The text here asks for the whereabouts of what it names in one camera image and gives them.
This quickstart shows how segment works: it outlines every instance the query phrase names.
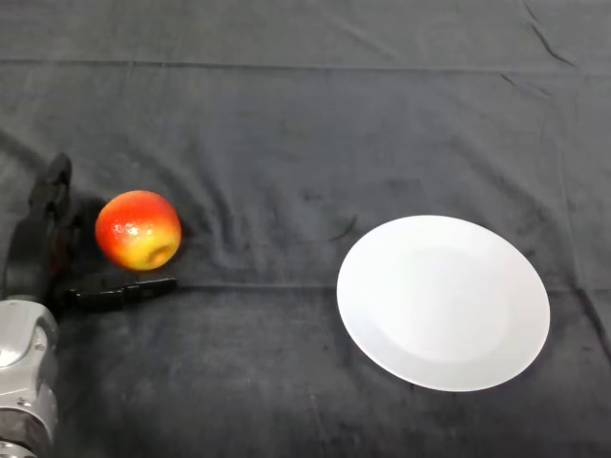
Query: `table surface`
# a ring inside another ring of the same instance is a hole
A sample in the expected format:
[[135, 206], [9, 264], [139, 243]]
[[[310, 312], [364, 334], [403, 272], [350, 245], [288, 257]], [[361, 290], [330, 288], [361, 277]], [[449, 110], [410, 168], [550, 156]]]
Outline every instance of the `table surface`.
[[[0, 2], [1, 256], [57, 151], [81, 196], [153, 190], [185, 227], [178, 293], [63, 317], [58, 456], [608, 457], [609, 21], [595, 0]], [[511, 382], [410, 385], [344, 329], [344, 255], [419, 214], [541, 275], [550, 335]]]

